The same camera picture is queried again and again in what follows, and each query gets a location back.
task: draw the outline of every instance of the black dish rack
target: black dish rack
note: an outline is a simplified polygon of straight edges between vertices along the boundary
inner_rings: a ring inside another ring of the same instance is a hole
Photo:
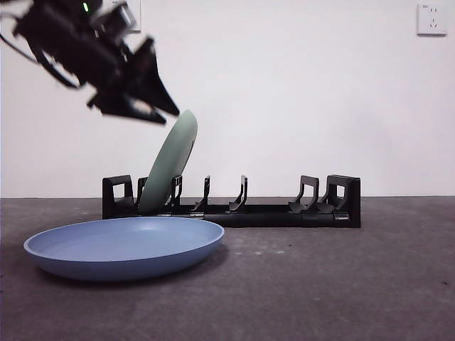
[[[104,178],[102,181],[102,217],[137,217],[138,204],[147,178],[138,180],[138,198],[134,201],[130,175]],[[124,185],[124,197],[114,197],[114,186]],[[249,204],[248,179],[242,176],[240,194],[226,204],[211,204],[210,176],[204,181],[204,196],[193,205],[181,203],[183,177],[171,182],[171,196],[158,212],[147,216],[187,217],[215,222],[224,227],[352,227],[360,228],[360,178],[342,175],[327,177],[326,194],[319,198],[319,179],[301,176],[300,192],[287,204]],[[309,203],[302,204],[305,187],[312,187]],[[338,187],[344,189],[338,196]]]

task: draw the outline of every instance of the gray floor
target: gray floor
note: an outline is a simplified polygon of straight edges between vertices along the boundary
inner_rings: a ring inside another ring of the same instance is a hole
[[[362,229],[227,229],[204,263],[94,285],[36,268],[36,232],[100,200],[2,200],[2,340],[455,340],[455,197],[366,198]]]

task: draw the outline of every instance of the blue plate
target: blue plate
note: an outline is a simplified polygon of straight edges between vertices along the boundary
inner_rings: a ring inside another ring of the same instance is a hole
[[[130,281],[197,264],[224,236],[212,222],[135,217],[83,222],[41,232],[23,243],[43,270],[80,281]]]

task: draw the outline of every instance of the electrical outlet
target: electrical outlet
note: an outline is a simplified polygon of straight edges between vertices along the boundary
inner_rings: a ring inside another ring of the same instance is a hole
[[[442,4],[420,4],[417,14],[417,34],[420,36],[445,36],[447,12]]]

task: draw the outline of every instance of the plate rim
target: plate rim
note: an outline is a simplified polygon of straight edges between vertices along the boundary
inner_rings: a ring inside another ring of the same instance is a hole
[[[155,256],[155,257],[132,258],[132,259],[114,259],[114,260],[91,260],[91,261],[88,260],[87,261],[87,260],[79,260],[79,259],[55,258],[55,257],[46,256],[42,252],[34,251],[28,245],[33,238],[36,238],[37,236],[40,236],[42,234],[49,233],[49,232],[54,231],[56,229],[63,229],[63,228],[66,228],[66,227],[72,227],[72,226],[77,226],[77,225],[82,225],[82,224],[89,224],[89,223],[92,223],[92,222],[108,222],[108,221],[112,221],[112,220],[117,220],[118,221],[118,220],[135,220],[135,219],[147,219],[147,220],[155,220],[155,219],[194,220],[194,218],[185,218],[185,217],[125,217],[125,218],[115,218],[115,219],[109,219],[109,220],[89,220],[87,222],[77,222],[75,224],[68,224],[68,225],[63,225],[63,226],[59,226],[59,227],[54,227],[52,229],[48,229],[46,231],[39,232],[39,233],[29,237],[23,243],[23,248],[25,249],[26,252],[28,252],[29,254],[31,254],[33,256],[36,256],[36,257],[41,258],[41,259],[48,259],[48,260],[51,260],[51,261],[67,261],[67,262],[71,262],[71,263],[120,263],[120,262],[126,262],[126,261],[145,261],[145,260],[150,260],[150,259],[160,259],[160,258],[163,258],[163,257],[170,257],[170,256],[176,256],[176,255],[180,255],[180,254],[185,254],[185,253],[188,253],[188,252],[192,252],[192,251],[196,251],[196,250],[199,250],[199,249],[203,249],[203,248],[205,248],[205,247],[207,247],[207,246],[209,246],[211,244],[219,242],[225,235],[225,229],[221,225],[216,224],[214,222],[209,222],[207,220],[198,220],[200,222],[204,222],[205,224],[209,224],[209,225],[217,227],[220,230],[220,234],[216,238],[211,239],[209,242],[207,242],[205,244],[202,244],[201,246],[199,246],[199,247],[197,247],[195,249],[189,249],[189,250],[185,250],[185,251],[174,252],[174,253],[164,254],[162,256]]]

